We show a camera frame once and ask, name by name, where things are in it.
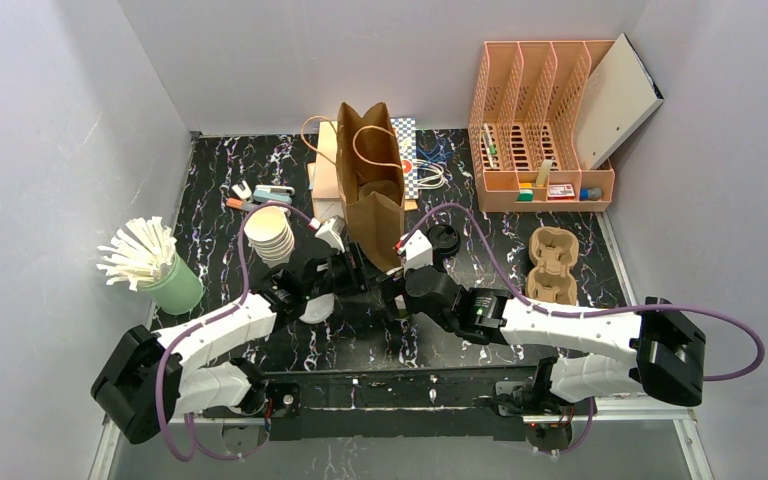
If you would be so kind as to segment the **brown paper bag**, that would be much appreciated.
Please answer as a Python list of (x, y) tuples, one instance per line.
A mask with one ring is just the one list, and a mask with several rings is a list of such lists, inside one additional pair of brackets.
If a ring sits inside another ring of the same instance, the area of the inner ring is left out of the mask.
[(337, 121), (314, 115), (336, 135), (336, 154), (308, 147), (335, 166), (349, 239), (380, 271), (401, 266), (396, 245), (405, 234), (405, 181), (398, 138), (388, 107), (379, 102), (364, 115), (342, 103)]

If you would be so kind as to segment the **cardboard cup carrier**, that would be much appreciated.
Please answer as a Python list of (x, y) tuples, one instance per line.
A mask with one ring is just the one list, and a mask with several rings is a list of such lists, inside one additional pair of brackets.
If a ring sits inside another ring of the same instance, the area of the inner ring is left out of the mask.
[(525, 295), (533, 300), (577, 304), (578, 286), (572, 269), (579, 256), (578, 238), (556, 227), (536, 229), (528, 245), (533, 268), (526, 277)]

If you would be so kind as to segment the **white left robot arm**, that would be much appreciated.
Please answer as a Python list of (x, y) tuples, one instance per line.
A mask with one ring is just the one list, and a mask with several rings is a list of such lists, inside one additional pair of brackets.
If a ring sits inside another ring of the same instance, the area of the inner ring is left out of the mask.
[(368, 288), (344, 220), (309, 225), (313, 245), (270, 270), (253, 292), (176, 327), (151, 332), (138, 325), (122, 336), (90, 393), (129, 442), (158, 435), (162, 420), (214, 407), (257, 416), (274, 405), (268, 379), (252, 363), (214, 360), (290, 323), (321, 323), (337, 297)]

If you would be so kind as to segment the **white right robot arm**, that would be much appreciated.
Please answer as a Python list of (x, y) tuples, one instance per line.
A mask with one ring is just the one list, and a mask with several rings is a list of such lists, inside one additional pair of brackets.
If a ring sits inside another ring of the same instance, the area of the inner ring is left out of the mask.
[(510, 292), (467, 289), (435, 264), (430, 241), (420, 232), (395, 246), (400, 269), (381, 285), (391, 313), (403, 306), (472, 344), (546, 345), (582, 352), (580, 358), (549, 357), (532, 382), (498, 393), (510, 413), (559, 410), (590, 397), (644, 393), (671, 405), (701, 404), (706, 337), (668, 304), (637, 310), (595, 309), (528, 300)]

